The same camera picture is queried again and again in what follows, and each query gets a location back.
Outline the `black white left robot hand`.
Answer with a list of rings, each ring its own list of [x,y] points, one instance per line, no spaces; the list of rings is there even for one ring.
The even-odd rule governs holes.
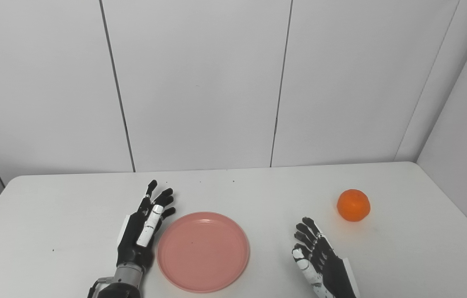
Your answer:
[[[173,189],[168,188],[152,199],[158,182],[152,180],[136,212],[130,215],[117,248],[116,266],[135,264],[142,269],[152,266],[154,260],[153,243],[162,222],[175,214]]]

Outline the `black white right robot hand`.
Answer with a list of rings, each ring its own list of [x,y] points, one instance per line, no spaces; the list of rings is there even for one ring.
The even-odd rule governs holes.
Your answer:
[[[294,261],[319,298],[360,297],[349,260],[338,257],[312,218],[302,218],[294,237]]]

